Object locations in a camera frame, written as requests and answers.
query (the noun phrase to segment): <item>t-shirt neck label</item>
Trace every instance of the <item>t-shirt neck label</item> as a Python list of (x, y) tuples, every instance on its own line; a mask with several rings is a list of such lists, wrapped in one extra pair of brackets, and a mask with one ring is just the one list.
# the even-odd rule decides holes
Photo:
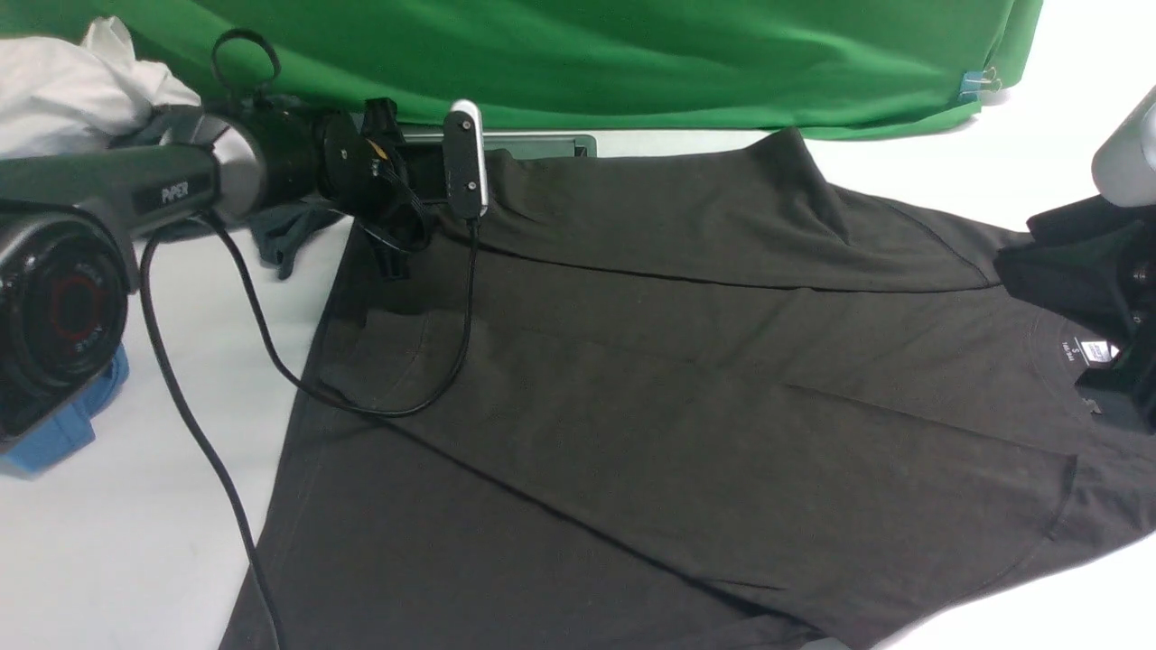
[(1068, 363), (1080, 364), (1083, 368), (1107, 368), (1112, 360), (1120, 354), (1120, 348), (1101, 339), (1081, 339), (1072, 337), (1060, 341), (1060, 348)]

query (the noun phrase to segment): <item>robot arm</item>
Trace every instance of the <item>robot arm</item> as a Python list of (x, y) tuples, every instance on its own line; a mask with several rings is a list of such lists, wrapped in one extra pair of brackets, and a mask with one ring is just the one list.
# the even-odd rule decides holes
[(113, 359), (139, 286), (133, 237), (208, 210), (238, 223), (318, 192), (403, 256), (432, 236), (427, 202), (472, 219), (488, 201), (469, 102), (451, 109), (442, 143), (425, 146), (444, 176), (428, 198), (399, 177), (405, 162), (385, 154), (388, 142), (363, 135), (372, 120), (358, 132), (348, 113), (272, 106), (164, 119), (162, 145), (0, 161), (0, 453)]

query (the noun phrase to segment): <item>black cable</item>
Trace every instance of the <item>black cable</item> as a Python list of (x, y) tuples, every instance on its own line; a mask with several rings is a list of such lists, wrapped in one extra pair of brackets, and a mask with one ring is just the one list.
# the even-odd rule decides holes
[(237, 265), (237, 272), (240, 274), (240, 281), (245, 286), (245, 295), (249, 297), (249, 305), (253, 310), (253, 318), (257, 319), (257, 327), (261, 331), (261, 341), (265, 344), (265, 352), (268, 353), (269, 360), (273, 361), (273, 365), (276, 367), (279, 372), (281, 372), (281, 376), (288, 379), (290, 384), (297, 386), (297, 390), (301, 392), (331, 408), (338, 408), (340, 411), (369, 418), (395, 420), (399, 418), (417, 415), (422, 411), (433, 406), (433, 402), (440, 399), (442, 396), (444, 396), (450, 387), (453, 386), (458, 375), (461, 374), (461, 369), (466, 365), (466, 356), (469, 352), (469, 334), (473, 330), (474, 322), (474, 275), (477, 272), (477, 249), (480, 246), (477, 220), (470, 220), (468, 222), (469, 266), (466, 272), (466, 316), (465, 323), (461, 327), (461, 342), (458, 345), (458, 354), (454, 359), (453, 367), (450, 369), (450, 372), (446, 375), (445, 379), (443, 379), (442, 384), (438, 385), (438, 387), (435, 389), (433, 392), (431, 392), (430, 396), (423, 401), (410, 406), (409, 408), (380, 411), (376, 408), (364, 408), (341, 397), (326, 394), (321, 390), (302, 382), (289, 371), (284, 362), (281, 361), (281, 356), (277, 355), (276, 348), (273, 347), (273, 337), (269, 335), (269, 326), (265, 322), (265, 312), (261, 310), (261, 303), (257, 300), (257, 290), (253, 288), (253, 279), (249, 274), (249, 267), (245, 265), (245, 258), (240, 254), (240, 250), (232, 241), (232, 237), (229, 236), (229, 232), (225, 230), (224, 223), (221, 222), (220, 217), (216, 215), (206, 215), (203, 219), (205, 222), (213, 228), (213, 231), (216, 232), (217, 237), (221, 238), (221, 242), (224, 243), (225, 248), (229, 249), (229, 254), (232, 256), (232, 261)]
[[(422, 202), (422, 199), (417, 195), (417, 193), (409, 187), (409, 183), (406, 180), (409, 177), (409, 173), (406, 170), (405, 161), (398, 157), (397, 154), (393, 154), (393, 158), (390, 158), (387, 155), (383, 155), (385, 152), (381, 149), (381, 143), (388, 146), (387, 142), (383, 141), (381, 143), (378, 143), (370, 140), (369, 143), (373, 147), (377, 154), (381, 156), (386, 163), (388, 163), (380, 165), (378, 175), (390, 184), (390, 187), (395, 192), (395, 194), (393, 200), (385, 206), (381, 214), (375, 215), (373, 219), (360, 220), (358, 226), (362, 227), (362, 230), (364, 230), (366, 235), (397, 251), (403, 253), (416, 253), (425, 250), (433, 236), (437, 217), (430, 213), (429, 208), (425, 207), (425, 204)], [(390, 230), (391, 220), (403, 205), (408, 205), (409, 209), (413, 210), (413, 214), (417, 217), (416, 222), (409, 222), (412, 224), (416, 223), (416, 226), (421, 229), (420, 232), (417, 232), (416, 239), (414, 238), (413, 231), (395, 234)], [(476, 220), (473, 220), (472, 223), (476, 226)]]
[[(253, 318), (257, 320), (257, 327), (261, 332), (261, 341), (265, 344), (265, 350), (273, 361), (273, 365), (276, 367), (277, 371), (281, 372), (281, 375), (288, 379), (289, 383), (303, 393), (333, 408), (370, 418), (392, 420), (408, 418), (425, 411), (450, 390), (453, 382), (458, 378), (458, 375), (461, 374), (461, 369), (466, 365), (466, 356), (469, 350), (469, 335), (473, 328), (474, 275), (477, 271), (477, 249), (480, 246), (477, 220), (469, 221), (469, 267), (466, 279), (466, 316), (465, 324), (462, 326), (461, 344), (458, 346), (458, 354), (454, 359), (453, 367), (442, 384), (432, 393), (430, 393), (425, 400), (409, 408), (402, 408), (399, 411), (362, 408), (339, 397), (328, 396), (320, 390), (305, 384), (290, 372), (284, 362), (281, 361), (281, 356), (277, 355), (276, 348), (273, 347), (273, 337), (269, 334), (269, 326), (265, 320), (265, 313), (257, 298), (253, 279), (249, 273), (249, 267), (245, 264), (245, 258), (240, 254), (240, 250), (232, 241), (232, 237), (229, 236), (224, 223), (218, 216), (214, 214), (202, 215), (202, 220), (213, 229), (214, 232), (216, 232), (221, 242), (224, 243), (225, 248), (229, 250), (229, 254), (232, 257), (234, 264), (237, 266), (240, 281), (245, 287), (245, 295), (247, 296), (249, 304), (253, 310)], [(177, 376), (172, 370), (172, 363), (169, 361), (169, 353), (165, 350), (164, 342), (161, 340), (161, 330), (157, 326), (156, 310), (153, 305), (151, 268), (156, 248), (164, 241), (165, 238), (163, 231), (157, 230), (151, 237), (149, 237), (148, 243), (144, 245), (144, 252), (141, 256), (141, 308), (144, 312), (144, 326), (148, 328), (149, 341), (153, 344), (153, 352), (156, 354), (157, 364), (161, 367), (161, 376), (164, 377), (164, 383), (169, 387), (169, 393), (172, 396), (172, 402), (177, 406), (177, 411), (180, 413), (180, 419), (185, 422), (185, 426), (188, 427), (188, 431), (193, 435), (198, 446), (201, 448), (201, 451), (208, 459), (209, 465), (213, 466), (213, 471), (216, 472), (217, 479), (220, 479), (221, 486), (224, 488), (225, 495), (229, 498), (229, 504), (232, 507), (234, 516), (237, 519), (237, 529), (240, 531), (242, 544), (245, 546), (245, 555), (249, 556), (250, 569), (253, 573), (253, 581), (257, 583), (257, 591), (260, 594), (261, 603), (265, 605), (265, 611), (269, 616), (269, 623), (273, 627), (274, 645), (277, 650), (284, 650), (284, 630), (281, 626), (281, 615), (277, 613), (276, 605), (273, 603), (268, 581), (265, 577), (265, 571), (261, 569), (260, 560), (257, 556), (257, 545), (253, 542), (253, 533), (249, 527), (249, 517), (245, 515), (245, 508), (240, 503), (240, 496), (237, 494), (237, 488), (232, 483), (232, 479), (229, 477), (229, 471), (221, 461), (221, 457), (217, 456), (216, 450), (213, 449), (213, 445), (205, 436), (205, 431), (201, 430), (200, 424), (198, 424), (197, 419), (193, 416), (193, 413), (188, 407), (188, 401), (185, 399), (184, 392), (180, 390), (180, 385), (177, 382)]]
[(221, 481), (221, 487), (224, 488), (224, 493), (229, 497), (229, 505), (232, 507), (232, 515), (237, 519), (237, 530), (240, 531), (240, 541), (245, 546), (245, 555), (249, 556), (249, 567), (253, 573), (257, 591), (265, 604), (265, 611), (269, 615), (269, 623), (273, 627), (274, 648), (284, 650), (287, 645), (284, 643), (284, 630), (281, 627), (281, 615), (273, 604), (268, 581), (265, 579), (265, 571), (261, 569), (261, 562), (257, 556), (257, 544), (253, 542), (253, 532), (249, 527), (249, 517), (245, 515), (245, 507), (240, 503), (240, 495), (237, 494), (237, 487), (232, 483), (224, 463), (221, 461), (221, 457), (217, 456), (216, 450), (213, 449), (208, 438), (205, 437), (205, 431), (201, 430), (200, 424), (197, 423), (197, 419), (193, 416), (193, 412), (188, 408), (188, 401), (185, 399), (185, 394), (180, 390), (180, 384), (177, 383), (177, 376), (172, 370), (172, 362), (169, 361), (169, 353), (161, 340), (161, 330), (157, 327), (156, 310), (153, 305), (150, 271), (153, 268), (153, 256), (156, 252), (156, 246), (162, 241), (160, 231), (154, 232), (144, 245), (144, 253), (141, 256), (141, 310), (144, 312), (144, 326), (148, 328), (149, 342), (153, 344), (156, 362), (161, 367), (161, 376), (164, 377), (164, 383), (169, 387), (169, 394), (172, 396), (172, 402), (180, 413), (180, 419), (188, 427), (188, 433), (193, 434), (193, 440), (201, 448), (201, 452), (208, 458), (209, 465), (213, 466), (213, 471), (216, 472), (217, 479)]

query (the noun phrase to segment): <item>white cloth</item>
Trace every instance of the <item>white cloth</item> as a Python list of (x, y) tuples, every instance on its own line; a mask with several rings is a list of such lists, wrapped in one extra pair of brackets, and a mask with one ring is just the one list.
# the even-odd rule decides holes
[(80, 45), (0, 39), (0, 157), (97, 152), (143, 127), (153, 108), (200, 105), (168, 66), (138, 61), (120, 19), (97, 19)]

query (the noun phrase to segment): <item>white table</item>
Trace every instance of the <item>white table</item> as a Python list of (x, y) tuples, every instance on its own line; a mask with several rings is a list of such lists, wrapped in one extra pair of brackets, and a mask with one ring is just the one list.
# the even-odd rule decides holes
[[(1156, 3), (1053, 0), (1024, 81), (965, 127), (882, 142), (813, 142), (832, 183), (1023, 228), (1095, 192), (1092, 153), (1156, 83)], [(754, 132), (598, 133), (600, 156), (729, 149)], [(349, 223), (321, 234), (287, 282), (258, 290), (301, 371)], [(251, 238), (238, 235), (257, 267)], [(157, 253), (160, 322), (194, 412), (255, 531), (265, 520), (294, 391), (265, 356), (240, 283), (215, 239)], [(245, 557), (216, 478), (169, 400), (134, 304), (132, 377), (89, 448), (35, 481), (0, 474), (0, 647), (209, 650)], [(1156, 538), (1089, 566), (942, 613), (902, 650), (1151, 648)], [(815, 648), (840, 648), (824, 641)]]

